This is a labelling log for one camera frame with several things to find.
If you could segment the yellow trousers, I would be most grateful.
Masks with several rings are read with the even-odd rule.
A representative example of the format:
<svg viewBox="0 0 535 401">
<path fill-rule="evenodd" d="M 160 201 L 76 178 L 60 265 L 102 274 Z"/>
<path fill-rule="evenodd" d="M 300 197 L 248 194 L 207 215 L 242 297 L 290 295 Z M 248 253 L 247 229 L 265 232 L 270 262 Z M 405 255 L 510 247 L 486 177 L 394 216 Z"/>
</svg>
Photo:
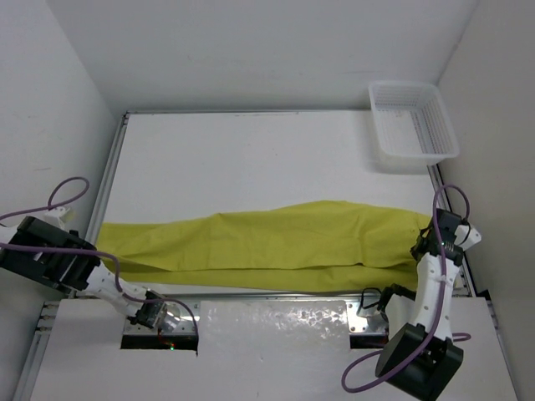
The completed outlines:
<svg viewBox="0 0 535 401">
<path fill-rule="evenodd" d="M 130 282 L 343 292 L 417 285 L 410 254 L 430 217 L 323 200 L 155 224 L 105 222 L 96 246 Z"/>
</svg>

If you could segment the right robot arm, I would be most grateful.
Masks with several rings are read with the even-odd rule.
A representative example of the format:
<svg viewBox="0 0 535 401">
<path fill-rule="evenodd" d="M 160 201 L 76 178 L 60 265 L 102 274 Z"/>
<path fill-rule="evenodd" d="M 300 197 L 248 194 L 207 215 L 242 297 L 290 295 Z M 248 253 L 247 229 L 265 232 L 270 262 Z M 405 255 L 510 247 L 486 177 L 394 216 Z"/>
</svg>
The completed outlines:
<svg viewBox="0 0 535 401">
<path fill-rule="evenodd" d="M 419 400 L 436 400 L 463 361 L 451 331 L 455 280 L 466 249 L 481 241 L 466 218 L 436 209 L 410 254 L 418 286 L 386 287 L 377 308 L 388 323 L 388 341 L 376 352 L 376 379 L 359 392 L 388 383 Z"/>
</svg>

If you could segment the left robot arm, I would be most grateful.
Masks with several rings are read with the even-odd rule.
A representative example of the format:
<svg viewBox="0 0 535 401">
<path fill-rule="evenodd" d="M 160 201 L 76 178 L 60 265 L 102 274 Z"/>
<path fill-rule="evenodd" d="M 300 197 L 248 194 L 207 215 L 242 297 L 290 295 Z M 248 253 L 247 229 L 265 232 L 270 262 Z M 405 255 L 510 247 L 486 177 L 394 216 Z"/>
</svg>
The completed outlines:
<svg viewBox="0 0 535 401">
<path fill-rule="evenodd" d="M 46 287 L 82 292 L 111 304 L 132 324 L 162 330 L 168 308 L 162 296 L 124 281 L 105 263 L 115 256 L 98 251 L 79 237 L 35 217 L 1 227 L 1 267 Z"/>
</svg>

